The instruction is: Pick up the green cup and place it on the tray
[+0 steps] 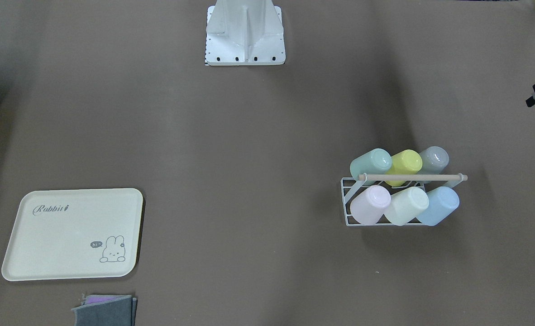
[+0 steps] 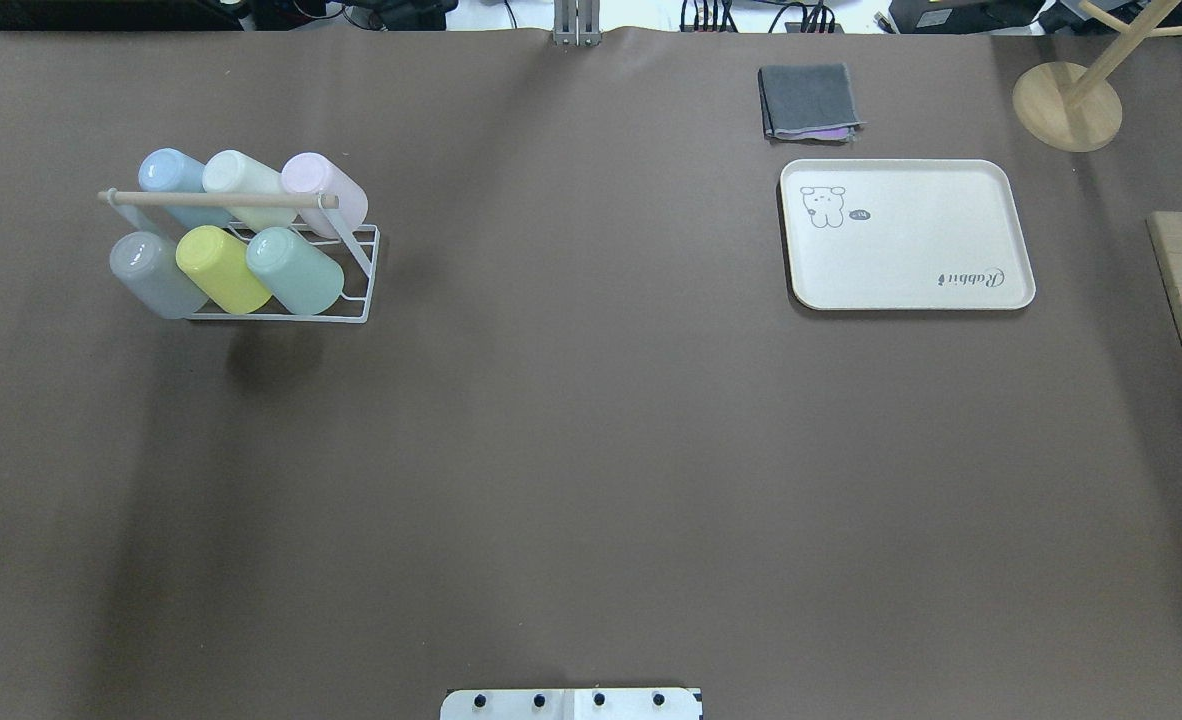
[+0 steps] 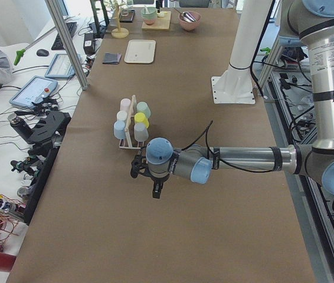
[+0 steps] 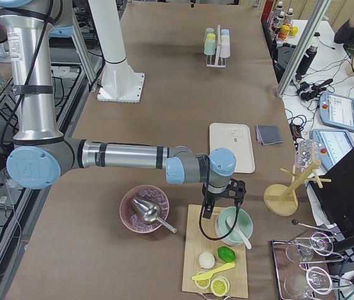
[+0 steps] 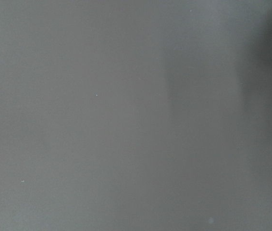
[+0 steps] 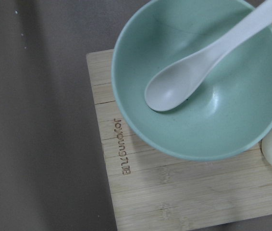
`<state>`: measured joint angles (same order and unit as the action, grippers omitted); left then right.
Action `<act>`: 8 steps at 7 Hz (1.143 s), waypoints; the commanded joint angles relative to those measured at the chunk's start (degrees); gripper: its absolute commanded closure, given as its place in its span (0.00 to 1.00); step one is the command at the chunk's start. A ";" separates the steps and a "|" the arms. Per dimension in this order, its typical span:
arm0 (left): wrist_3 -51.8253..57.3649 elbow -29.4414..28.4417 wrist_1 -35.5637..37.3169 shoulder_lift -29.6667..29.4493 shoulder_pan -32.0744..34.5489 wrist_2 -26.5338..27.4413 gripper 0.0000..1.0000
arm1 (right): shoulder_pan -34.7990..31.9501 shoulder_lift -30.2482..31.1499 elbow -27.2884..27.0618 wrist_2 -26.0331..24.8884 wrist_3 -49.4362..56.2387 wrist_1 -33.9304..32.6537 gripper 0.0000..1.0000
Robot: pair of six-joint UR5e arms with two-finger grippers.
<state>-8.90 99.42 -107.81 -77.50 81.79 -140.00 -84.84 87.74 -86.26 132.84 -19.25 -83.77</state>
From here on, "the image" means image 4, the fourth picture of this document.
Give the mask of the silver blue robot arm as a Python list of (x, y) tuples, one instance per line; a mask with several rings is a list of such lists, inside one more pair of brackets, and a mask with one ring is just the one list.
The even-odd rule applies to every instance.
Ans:
[(210, 218), (215, 202), (234, 200), (240, 207), (245, 184), (233, 179), (236, 158), (228, 149), (197, 155), (183, 146), (163, 147), (69, 139), (58, 129), (49, 53), (53, 29), (70, 29), (70, 1), (0, 1), (0, 25), (7, 31), (13, 94), (19, 130), (6, 168), (28, 189), (54, 184), (72, 169), (126, 167), (163, 169), (170, 184), (201, 183), (202, 215)]

